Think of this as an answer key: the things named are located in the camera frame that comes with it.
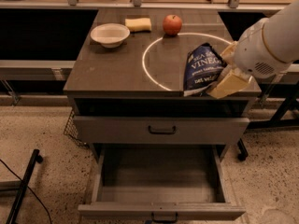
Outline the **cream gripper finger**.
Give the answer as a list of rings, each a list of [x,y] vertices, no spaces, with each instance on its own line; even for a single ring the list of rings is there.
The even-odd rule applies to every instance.
[[[207,93],[216,99],[221,99],[245,89],[249,85],[250,80],[251,75],[236,68],[230,70],[228,74]]]
[[[235,49],[237,46],[237,42],[234,41],[231,43],[222,53],[221,57],[227,64],[233,64],[235,58]]]

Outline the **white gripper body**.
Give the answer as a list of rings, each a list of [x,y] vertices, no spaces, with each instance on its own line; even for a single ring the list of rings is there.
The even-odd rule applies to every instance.
[[[267,18],[260,19],[240,36],[234,55],[235,65],[248,75],[268,78],[287,70],[290,63],[280,60],[266,43],[263,29]]]

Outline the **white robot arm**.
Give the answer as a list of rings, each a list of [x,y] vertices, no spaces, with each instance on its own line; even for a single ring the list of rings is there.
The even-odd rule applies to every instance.
[[[254,78],[285,72],[299,59],[299,1],[251,25],[221,57],[227,66],[206,91],[216,99],[245,89]]]

